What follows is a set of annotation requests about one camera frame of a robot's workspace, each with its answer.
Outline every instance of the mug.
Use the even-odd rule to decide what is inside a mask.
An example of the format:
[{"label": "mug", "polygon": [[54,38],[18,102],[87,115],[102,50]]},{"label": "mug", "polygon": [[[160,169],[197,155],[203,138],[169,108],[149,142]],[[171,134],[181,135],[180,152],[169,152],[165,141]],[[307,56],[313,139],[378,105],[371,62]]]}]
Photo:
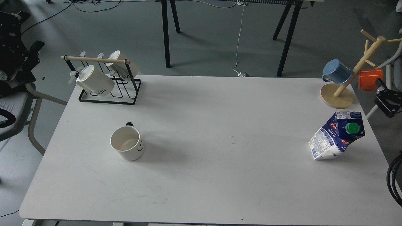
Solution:
[{"label": "mug", "polygon": [[141,134],[131,122],[113,132],[110,145],[127,161],[134,161],[144,153]]},{"label": "mug", "polygon": [[108,95],[115,87],[115,82],[93,65],[86,66],[80,72],[76,84],[100,97]]},{"label": "mug", "polygon": [[359,72],[359,89],[365,92],[371,92],[377,89],[375,83],[377,78],[383,79],[382,69],[366,69]]},{"label": "mug", "polygon": [[[124,55],[120,50],[114,51],[108,59],[111,60],[125,60],[127,58],[126,55]],[[106,63],[106,68],[109,70],[115,70],[119,73],[119,76],[124,79],[125,81],[129,82],[131,81],[130,75],[128,73],[127,67],[125,64],[116,64],[116,63]],[[139,66],[133,62],[130,64],[130,70],[131,73],[133,74],[133,78],[138,74],[139,72]]]},{"label": "mug", "polygon": [[353,75],[353,69],[342,64],[338,59],[329,61],[322,72],[322,80],[324,82],[333,81],[337,85],[345,83]]}]

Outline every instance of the milk carton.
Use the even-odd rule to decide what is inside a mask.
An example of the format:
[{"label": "milk carton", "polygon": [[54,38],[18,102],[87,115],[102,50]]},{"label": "milk carton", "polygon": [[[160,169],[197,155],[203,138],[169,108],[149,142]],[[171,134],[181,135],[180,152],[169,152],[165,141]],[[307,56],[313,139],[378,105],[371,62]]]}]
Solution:
[{"label": "milk carton", "polygon": [[348,145],[364,135],[361,112],[341,111],[335,112],[308,144],[314,160],[331,159],[341,155]]}]

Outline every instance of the black clamp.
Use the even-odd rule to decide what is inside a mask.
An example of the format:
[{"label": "black clamp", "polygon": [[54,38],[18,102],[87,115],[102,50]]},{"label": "black clamp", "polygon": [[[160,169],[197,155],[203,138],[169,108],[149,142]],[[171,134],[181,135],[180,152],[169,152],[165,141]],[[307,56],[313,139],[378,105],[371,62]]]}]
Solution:
[{"label": "black clamp", "polygon": [[398,111],[402,106],[402,92],[388,89],[380,78],[377,78],[375,82],[379,85],[379,88],[374,102],[382,112],[384,112],[388,118],[392,118],[395,114],[402,112]]}]

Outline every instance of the black metal mug rack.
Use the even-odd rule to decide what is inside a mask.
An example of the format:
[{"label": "black metal mug rack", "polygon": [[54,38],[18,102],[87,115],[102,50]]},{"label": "black metal mug rack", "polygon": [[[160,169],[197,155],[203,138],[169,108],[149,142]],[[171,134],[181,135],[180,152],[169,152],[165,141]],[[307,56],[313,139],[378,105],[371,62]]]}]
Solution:
[{"label": "black metal mug rack", "polygon": [[106,97],[99,97],[92,93],[88,93],[83,89],[80,96],[78,97],[78,100],[80,102],[108,103],[108,104],[122,104],[122,105],[134,105],[135,104],[135,101],[137,100],[139,88],[141,86],[141,80],[134,79],[134,76],[133,76],[130,66],[129,66],[129,64],[130,64],[129,60],[127,60],[127,59],[117,60],[121,64],[124,63],[127,68],[127,71],[131,78],[131,81],[127,82],[120,77],[120,74],[118,71],[115,71],[113,73],[113,71],[111,71],[106,66],[106,63],[112,63],[112,62],[109,62],[110,61],[109,59],[86,58],[86,57],[82,57],[82,56],[70,57],[70,56],[66,56],[66,55],[62,56],[62,59],[65,60],[65,62],[67,63],[67,65],[71,71],[76,72],[75,78],[78,78],[79,72],[76,70],[74,65],[71,63],[72,60],[81,61],[82,65],[84,67],[86,67],[84,62],[86,63],[87,66],[89,65],[88,62],[97,62],[102,72],[103,72],[103,69],[102,69],[101,63],[103,63],[104,66],[106,67],[106,69],[108,69],[108,71],[109,71],[109,76],[112,76],[112,78],[111,77],[109,77],[109,78],[111,80],[113,80],[117,85],[117,88],[115,86],[115,88],[111,91],[111,93],[108,94]]}]

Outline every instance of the table leg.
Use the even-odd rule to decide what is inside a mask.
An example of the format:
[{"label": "table leg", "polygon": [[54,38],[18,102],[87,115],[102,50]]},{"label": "table leg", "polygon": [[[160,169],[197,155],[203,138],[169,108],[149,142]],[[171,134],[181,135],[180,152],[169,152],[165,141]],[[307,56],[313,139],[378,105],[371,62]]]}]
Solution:
[{"label": "table leg", "polygon": [[277,26],[277,28],[275,30],[275,33],[274,33],[274,36],[272,37],[272,40],[277,39],[277,37],[279,35],[279,32],[281,31],[282,25],[285,22],[286,16],[289,13],[290,7],[291,7],[291,5],[286,5],[285,6],[285,10],[282,13],[281,19],[279,20],[278,26]]},{"label": "table leg", "polygon": [[23,224],[22,224],[22,226],[34,226],[35,223],[36,223],[36,220],[28,220],[28,219],[25,219],[24,222],[23,222]]},{"label": "table leg", "polygon": [[162,0],[162,23],[163,23],[163,41],[165,45],[166,67],[171,68],[169,52],[169,30],[168,30],[168,7],[166,0]]},{"label": "table leg", "polygon": [[287,52],[289,51],[290,43],[292,42],[293,32],[295,30],[295,26],[296,26],[297,18],[299,16],[300,8],[301,8],[301,6],[295,6],[295,9],[293,10],[292,19],[290,20],[289,30],[287,32],[287,36],[286,36],[286,40],[285,40],[285,46],[283,47],[283,51],[282,51],[281,61],[279,62],[279,67],[278,67],[278,72],[277,72],[278,77],[282,76],[283,67],[285,66]]},{"label": "table leg", "polygon": [[170,0],[170,6],[172,7],[172,14],[173,14],[174,26],[176,27],[176,32],[180,33],[181,31],[180,31],[180,26],[178,24],[176,3],[174,1],[175,0]]}]

